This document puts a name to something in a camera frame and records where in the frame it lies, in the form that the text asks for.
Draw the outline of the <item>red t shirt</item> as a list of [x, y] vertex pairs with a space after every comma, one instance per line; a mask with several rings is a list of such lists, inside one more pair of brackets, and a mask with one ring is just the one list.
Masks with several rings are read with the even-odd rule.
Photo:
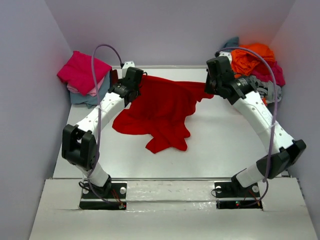
[[150, 135], [145, 147], [153, 154], [168, 148], [185, 152], [186, 139], [191, 136], [185, 120], [196, 112], [197, 103], [211, 98], [203, 82], [144, 75], [140, 96], [121, 111], [112, 127], [121, 134]]

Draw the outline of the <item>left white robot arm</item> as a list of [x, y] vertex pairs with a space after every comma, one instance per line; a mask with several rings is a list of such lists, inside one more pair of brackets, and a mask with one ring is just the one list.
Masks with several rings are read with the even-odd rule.
[[101, 131], [118, 113], [140, 95], [144, 71], [127, 61], [122, 77], [98, 100], [98, 105], [75, 125], [62, 131], [61, 156], [76, 166], [87, 179], [82, 186], [102, 199], [111, 190], [112, 178], [99, 164]]

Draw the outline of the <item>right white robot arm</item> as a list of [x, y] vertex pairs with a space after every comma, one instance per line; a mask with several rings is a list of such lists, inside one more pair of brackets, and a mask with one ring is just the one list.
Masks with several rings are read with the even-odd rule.
[[305, 142], [295, 140], [275, 120], [263, 103], [256, 84], [247, 76], [235, 77], [228, 57], [216, 55], [207, 60], [204, 91], [228, 100], [247, 120], [261, 140], [267, 155], [236, 173], [229, 182], [215, 184], [218, 198], [242, 198], [246, 191], [262, 180], [271, 180], [291, 167], [306, 149]]

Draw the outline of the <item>maroon folded t shirt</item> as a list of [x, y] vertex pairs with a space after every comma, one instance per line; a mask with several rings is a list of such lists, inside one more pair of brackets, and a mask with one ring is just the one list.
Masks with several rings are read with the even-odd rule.
[[116, 69], [112, 69], [109, 71], [109, 88], [111, 88], [114, 84], [118, 82], [118, 71]]

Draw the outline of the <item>orange t shirt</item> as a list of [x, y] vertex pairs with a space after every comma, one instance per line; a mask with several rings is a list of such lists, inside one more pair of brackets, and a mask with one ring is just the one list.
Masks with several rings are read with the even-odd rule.
[[[249, 45], [240, 45], [240, 47], [257, 53], [269, 64], [270, 67], [273, 67], [276, 63], [274, 52], [265, 44], [253, 43]], [[254, 70], [264, 75], [269, 73], [265, 64], [252, 53], [240, 49], [234, 49], [231, 51], [231, 56], [231, 67], [237, 77], [249, 76]]]

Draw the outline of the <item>grey-blue folded t shirt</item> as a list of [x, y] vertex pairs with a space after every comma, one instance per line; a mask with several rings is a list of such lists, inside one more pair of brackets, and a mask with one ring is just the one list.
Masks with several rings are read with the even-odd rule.
[[[104, 77], [102, 84], [98, 90], [98, 96], [100, 100], [102, 100], [105, 97], [106, 93], [108, 92], [109, 86], [110, 86], [110, 74], [108, 73]], [[98, 105], [98, 99], [96, 96], [91, 96], [89, 94], [83, 96], [80, 93], [72, 93], [72, 92], [70, 92], [69, 95], [70, 95], [70, 102], [72, 105], [86, 104], [88, 109]]]

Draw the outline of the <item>teal-grey t shirt in pile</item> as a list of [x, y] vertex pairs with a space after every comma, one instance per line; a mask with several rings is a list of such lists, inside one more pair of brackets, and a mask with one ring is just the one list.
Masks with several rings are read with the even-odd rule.
[[221, 49], [238, 47], [238, 46], [239, 46], [239, 42], [240, 42], [240, 39], [239, 39], [238, 36], [232, 37], [232, 38], [228, 39], [228, 40], [222, 45]]

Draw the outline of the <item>magenta folded t shirt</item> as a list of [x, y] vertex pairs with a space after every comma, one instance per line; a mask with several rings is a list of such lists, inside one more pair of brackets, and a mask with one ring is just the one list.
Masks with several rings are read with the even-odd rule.
[[74, 51], [71, 58], [57, 73], [62, 83], [65, 83], [67, 89], [75, 94], [83, 96], [96, 96], [101, 87], [104, 77], [112, 70], [112, 67], [105, 62], [95, 58], [93, 61], [96, 83], [93, 79], [92, 57], [90, 55]]

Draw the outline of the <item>magenta t shirt in pile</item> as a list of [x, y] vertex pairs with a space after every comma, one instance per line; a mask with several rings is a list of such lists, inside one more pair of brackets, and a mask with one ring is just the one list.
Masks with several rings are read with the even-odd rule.
[[[283, 75], [283, 69], [278, 65], [277, 62], [271, 63], [270, 69], [272, 70], [276, 84], [280, 87], [283, 87], [286, 84]], [[263, 63], [256, 66], [251, 72], [251, 75], [256, 76], [257, 79], [265, 83], [273, 82], [272, 76], [268, 68]]]

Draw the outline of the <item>grey t shirt in pile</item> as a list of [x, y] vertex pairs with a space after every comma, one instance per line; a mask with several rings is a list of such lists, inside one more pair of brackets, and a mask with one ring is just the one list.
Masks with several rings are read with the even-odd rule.
[[259, 92], [260, 98], [265, 105], [269, 105], [275, 102], [280, 102], [283, 97], [282, 88], [278, 85], [274, 88], [274, 83], [272, 81], [264, 82], [258, 79], [254, 75], [250, 75], [249, 80], [253, 82]]

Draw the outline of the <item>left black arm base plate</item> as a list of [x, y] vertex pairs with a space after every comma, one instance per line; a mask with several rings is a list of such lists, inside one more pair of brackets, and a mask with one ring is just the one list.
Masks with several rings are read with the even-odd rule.
[[113, 181], [106, 193], [95, 190], [92, 192], [87, 181], [80, 181], [81, 197], [79, 208], [81, 210], [107, 210], [125, 211], [127, 209], [127, 181]]

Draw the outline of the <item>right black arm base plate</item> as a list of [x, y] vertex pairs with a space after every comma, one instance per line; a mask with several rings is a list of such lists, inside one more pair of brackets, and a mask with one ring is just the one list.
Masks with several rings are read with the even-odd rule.
[[263, 209], [260, 201], [260, 189], [257, 183], [247, 188], [232, 188], [230, 181], [218, 181], [214, 183], [211, 195], [216, 199], [216, 208], [218, 210], [235, 209]]

